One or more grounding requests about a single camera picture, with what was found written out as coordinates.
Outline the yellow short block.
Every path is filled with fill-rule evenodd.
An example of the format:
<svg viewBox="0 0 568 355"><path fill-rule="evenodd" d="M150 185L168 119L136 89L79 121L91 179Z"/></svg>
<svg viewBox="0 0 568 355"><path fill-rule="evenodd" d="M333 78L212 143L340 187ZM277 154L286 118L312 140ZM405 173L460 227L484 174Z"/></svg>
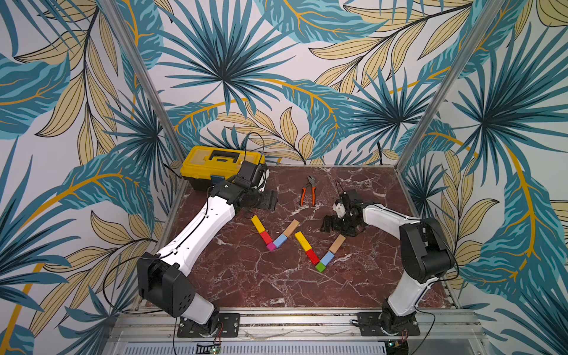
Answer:
<svg viewBox="0 0 568 355"><path fill-rule="evenodd" d="M251 218L251 222L253 223L255 229L257 229L259 234L262 234L263 232L265 232L266 228L263 226L263 224L261 223L259 217L257 217L257 215L254 215Z"/></svg>

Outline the light blue block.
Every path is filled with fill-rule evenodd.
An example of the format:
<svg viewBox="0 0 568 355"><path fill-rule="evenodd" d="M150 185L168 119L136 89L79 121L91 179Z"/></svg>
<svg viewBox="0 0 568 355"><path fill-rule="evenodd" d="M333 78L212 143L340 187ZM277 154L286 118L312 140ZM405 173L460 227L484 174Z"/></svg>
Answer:
<svg viewBox="0 0 568 355"><path fill-rule="evenodd" d="M332 251L328 251L324 257L320 260L320 263L324 266L328 266L328 264L334 259L335 254Z"/></svg>
<svg viewBox="0 0 568 355"><path fill-rule="evenodd" d="M280 248L286 241L288 240L288 237L284 234L280 235L276 240L274 240L273 244L275 245L275 248Z"/></svg>

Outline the yellow long block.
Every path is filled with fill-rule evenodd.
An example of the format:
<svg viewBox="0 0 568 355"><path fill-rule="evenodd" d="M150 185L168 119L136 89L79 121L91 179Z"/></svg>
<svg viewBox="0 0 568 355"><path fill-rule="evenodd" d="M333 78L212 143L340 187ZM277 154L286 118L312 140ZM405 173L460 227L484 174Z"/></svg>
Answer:
<svg viewBox="0 0 568 355"><path fill-rule="evenodd" d="M302 249L305 252L308 252L309 250L312 250L312 246L309 243L309 241L307 241L305 235L302 232L296 232L294 234L294 236L296 237L297 241L300 243Z"/></svg>

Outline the red block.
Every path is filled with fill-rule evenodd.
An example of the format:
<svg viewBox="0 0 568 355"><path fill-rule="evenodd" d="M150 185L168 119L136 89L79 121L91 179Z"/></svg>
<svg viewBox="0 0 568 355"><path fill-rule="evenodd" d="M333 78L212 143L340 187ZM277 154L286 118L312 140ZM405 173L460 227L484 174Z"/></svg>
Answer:
<svg viewBox="0 0 568 355"><path fill-rule="evenodd" d="M267 231L262 231L260 233L261 238L265 242L266 245L273 243L273 240Z"/></svg>
<svg viewBox="0 0 568 355"><path fill-rule="evenodd" d="M320 262L319 257L316 255L313 249L307 250L306 255L314 266L316 266Z"/></svg>

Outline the natural wood long block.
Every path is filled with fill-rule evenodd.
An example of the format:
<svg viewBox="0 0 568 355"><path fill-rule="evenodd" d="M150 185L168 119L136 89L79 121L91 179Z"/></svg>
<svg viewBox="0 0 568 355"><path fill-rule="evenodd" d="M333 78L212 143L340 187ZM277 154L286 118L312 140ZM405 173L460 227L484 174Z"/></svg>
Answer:
<svg viewBox="0 0 568 355"><path fill-rule="evenodd" d="M329 247L328 251L330 251L332 254L337 254L338 250L344 244L345 241L346 237L344 237L343 235L338 235L335 241Z"/></svg>

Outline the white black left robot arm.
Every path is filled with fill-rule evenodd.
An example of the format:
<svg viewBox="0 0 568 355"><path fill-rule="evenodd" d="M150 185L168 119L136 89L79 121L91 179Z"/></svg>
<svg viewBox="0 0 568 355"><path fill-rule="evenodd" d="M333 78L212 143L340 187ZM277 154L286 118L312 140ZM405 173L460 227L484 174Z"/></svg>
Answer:
<svg viewBox="0 0 568 355"><path fill-rule="evenodd" d="M191 222L156 254L137 260L139 295L171 317L192 321L204 334L218 327L219 310L199 295L188 279L198 257L217 233L243 208L273 211L275 190L266 192L269 168L244 161L236 175L207 193L204 207Z"/></svg>

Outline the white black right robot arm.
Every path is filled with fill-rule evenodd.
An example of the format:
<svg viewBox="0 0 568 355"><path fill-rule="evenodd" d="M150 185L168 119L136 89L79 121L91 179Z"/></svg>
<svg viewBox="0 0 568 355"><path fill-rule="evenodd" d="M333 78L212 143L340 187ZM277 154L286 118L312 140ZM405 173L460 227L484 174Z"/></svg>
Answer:
<svg viewBox="0 0 568 355"><path fill-rule="evenodd" d="M376 227L400 242L404 272L395 291L382 305L377 321L381 331L412 334L417 306L433 284L456 267L456 258L434 218L420 219L374 202L363 201L354 190L343 192L333 205L334 214L325 216L321 230L356 237L366 227Z"/></svg>

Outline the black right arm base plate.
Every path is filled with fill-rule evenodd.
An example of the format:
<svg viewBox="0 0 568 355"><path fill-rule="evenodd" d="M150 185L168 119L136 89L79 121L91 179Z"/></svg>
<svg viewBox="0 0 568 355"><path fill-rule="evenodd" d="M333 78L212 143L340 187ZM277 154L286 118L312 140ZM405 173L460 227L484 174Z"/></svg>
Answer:
<svg viewBox="0 0 568 355"><path fill-rule="evenodd" d="M419 336L421 334L416 313L407 316L392 316L382 312L359 312L356 326L363 337Z"/></svg>

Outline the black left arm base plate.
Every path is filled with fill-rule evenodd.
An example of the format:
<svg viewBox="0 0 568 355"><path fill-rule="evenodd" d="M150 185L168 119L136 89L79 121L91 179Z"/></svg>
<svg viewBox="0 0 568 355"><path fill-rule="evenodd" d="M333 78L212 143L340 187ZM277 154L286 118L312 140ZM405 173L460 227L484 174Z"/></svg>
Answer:
<svg viewBox="0 0 568 355"><path fill-rule="evenodd" d="M241 323L239 313L214 313L212 318L205 324L199 324L189 318L182 317L177 330L180 338L206 338L220 337L236 338Z"/></svg>

